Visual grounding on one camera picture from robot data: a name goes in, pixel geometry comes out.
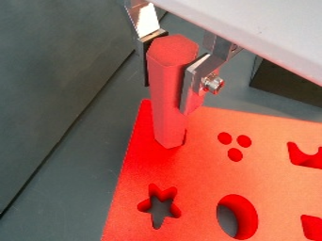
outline dark gray floor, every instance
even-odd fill
[[[117,0],[2,1],[0,215],[132,52]]]
[[[204,31],[173,15],[164,27],[202,41]],[[253,61],[244,51],[224,67],[226,89],[205,104],[322,122],[321,108],[248,86]],[[140,102],[149,97],[138,64],[132,56],[0,220],[0,240],[100,240]]]

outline circular hole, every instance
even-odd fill
[[[237,148],[232,148],[228,151],[228,157],[233,162],[240,162],[244,159],[244,153]]]
[[[229,145],[233,141],[233,137],[229,133],[222,132],[218,134],[218,140],[222,142],[222,144]]]
[[[226,213],[226,223],[224,223],[224,213]],[[221,199],[217,207],[217,218],[224,231],[236,239],[245,240],[256,235],[259,229],[257,210],[242,196],[232,194]]]
[[[238,136],[237,142],[245,148],[250,147],[252,145],[252,139],[245,135]]]

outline screw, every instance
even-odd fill
[[[225,86],[226,81],[213,72],[208,77],[202,79],[202,87],[205,91],[213,94],[218,94],[220,90]]]

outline metal bracket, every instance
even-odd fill
[[[156,38],[168,36],[161,28],[154,4],[145,0],[125,0],[125,8],[136,29],[137,53],[141,60],[141,71],[145,76],[145,85],[149,87],[146,52]]]
[[[204,54],[185,70],[184,92],[181,99],[181,111],[185,115],[193,111],[189,106],[189,91],[205,95],[208,91],[217,94],[225,86],[225,80],[214,72],[242,51],[242,47],[224,39],[221,36],[205,32],[205,48],[209,54]]]

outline star-shaped hole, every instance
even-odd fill
[[[182,211],[174,203],[178,193],[177,187],[161,191],[157,185],[149,186],[149,199],[138,205],[140,211],[152,214],[153,227],[160,229],[168,217],[178,218]]]

